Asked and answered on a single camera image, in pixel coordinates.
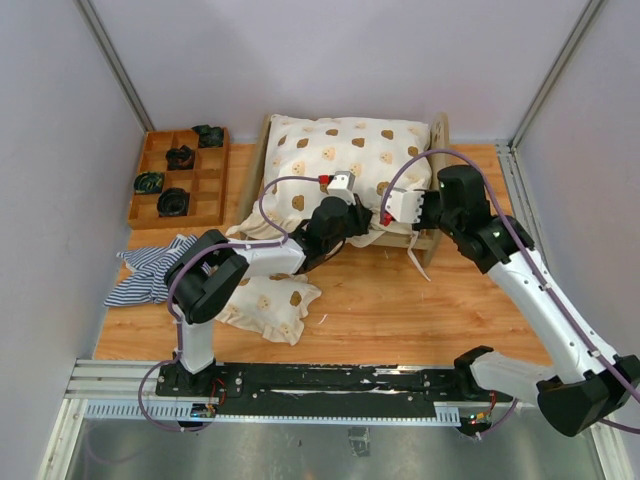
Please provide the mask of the large bear print cushion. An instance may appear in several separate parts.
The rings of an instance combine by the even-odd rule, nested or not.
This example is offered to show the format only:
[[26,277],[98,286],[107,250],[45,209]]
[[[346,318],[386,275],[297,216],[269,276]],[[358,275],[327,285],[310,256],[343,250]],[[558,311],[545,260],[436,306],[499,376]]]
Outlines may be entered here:
[[339,171],[355,175],[353,192],[373,212],[369,233],[346,241],[365,247],[385,234],[414,245],[417,224],[381,224],[385,193],[392,188],[426,190],[432,169],[423,153],[430,129],[420,122],[346,117],[270,119],[263,174],[251,213],[228,230],[247,241],[278,239],[293,232],[322,200]]

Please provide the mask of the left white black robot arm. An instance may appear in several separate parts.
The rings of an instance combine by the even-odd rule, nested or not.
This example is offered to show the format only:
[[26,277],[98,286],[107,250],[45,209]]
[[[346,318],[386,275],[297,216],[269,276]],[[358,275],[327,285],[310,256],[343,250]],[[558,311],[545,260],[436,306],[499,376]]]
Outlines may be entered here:
[[366,234],[373,213],[329,196],[291,233],[272,240],[240,241],[218,230],[203,234],[165,274],[167,308],[177,324],[177,349],[159,368],[159,396],[204,397],[220,368],[212,347],[214,318],[243,280],[310,272]]

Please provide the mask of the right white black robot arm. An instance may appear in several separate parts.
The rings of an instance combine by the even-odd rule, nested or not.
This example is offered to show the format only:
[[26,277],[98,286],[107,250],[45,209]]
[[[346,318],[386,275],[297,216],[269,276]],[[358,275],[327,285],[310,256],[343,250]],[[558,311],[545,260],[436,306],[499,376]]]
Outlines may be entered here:
[[437,174],[422,217],[452,238],[461,255],[499,286],[544,345],[549,367],[479,346],[454,362],[453,387],[466,400],[496,391],[539,408],[561,434],[573,437],[639,397],[639,359],[621,356],[561,291],[529,234],[504,214],[485,178],[469,165]]

